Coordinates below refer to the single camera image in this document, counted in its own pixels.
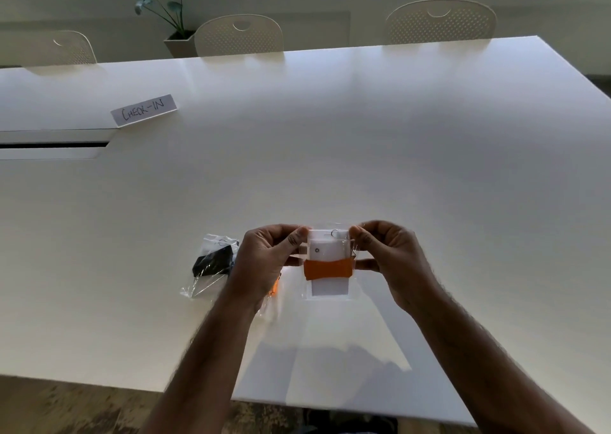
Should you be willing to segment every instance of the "perforated chair back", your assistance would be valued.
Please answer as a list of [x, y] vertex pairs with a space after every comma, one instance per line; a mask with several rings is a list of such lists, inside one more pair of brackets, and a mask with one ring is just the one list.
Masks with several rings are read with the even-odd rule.
[[469, 0], [423, 0], [395, 9], [386, 19], [387, 45], [490, 39], [496, 14]]
[[97, 63], [89, 40], [80, 32], [20, 32], [16, 37], [19, 63], [25, 67]]
[[212, 19], [195, 32], [198, 56], [274, 53], [284, 51], [282, 29], [276, 21], [257, 14]]

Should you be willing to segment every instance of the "forearm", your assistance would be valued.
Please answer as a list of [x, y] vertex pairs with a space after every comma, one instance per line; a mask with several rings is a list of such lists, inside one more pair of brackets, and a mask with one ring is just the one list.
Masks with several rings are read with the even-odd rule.
[[438, 285], [425, 289], [412, 316], [483, 432], [591, 432]]
[[221, 294], [142, 434], [221, 431], [255, 307]]

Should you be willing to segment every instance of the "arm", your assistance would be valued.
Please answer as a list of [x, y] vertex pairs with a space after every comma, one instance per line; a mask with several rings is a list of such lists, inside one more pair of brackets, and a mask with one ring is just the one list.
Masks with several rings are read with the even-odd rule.
[[141, 434], [221, 432], [250, 323], [307, 228], [272, 225], [249, 231], [227, 284], [199, 328]]
[[591, 433], [537, 386], [435, 279], [413, 233], [383, 221], [352, 227], [393, 298], [412, 315], [484, 433]]

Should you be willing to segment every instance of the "person's right arm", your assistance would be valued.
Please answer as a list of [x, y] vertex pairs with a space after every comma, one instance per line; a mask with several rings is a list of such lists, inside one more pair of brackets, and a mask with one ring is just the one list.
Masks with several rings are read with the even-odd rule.
[[395, 302], [420, 327], [439, 364], [483, 433], [592, 433], [537, 386], [441, 287], [416, 236], [385, 221], [350, 229], [373, 259]]

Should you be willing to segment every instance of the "person's left hand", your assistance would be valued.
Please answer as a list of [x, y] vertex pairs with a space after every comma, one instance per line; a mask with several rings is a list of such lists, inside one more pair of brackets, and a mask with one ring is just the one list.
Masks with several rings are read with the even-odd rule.
[[308, 228], [299, 225], [267, 225], [246, 232], [224, 293], [258, 308], [280, 276], [284, 265], [297, 266]]

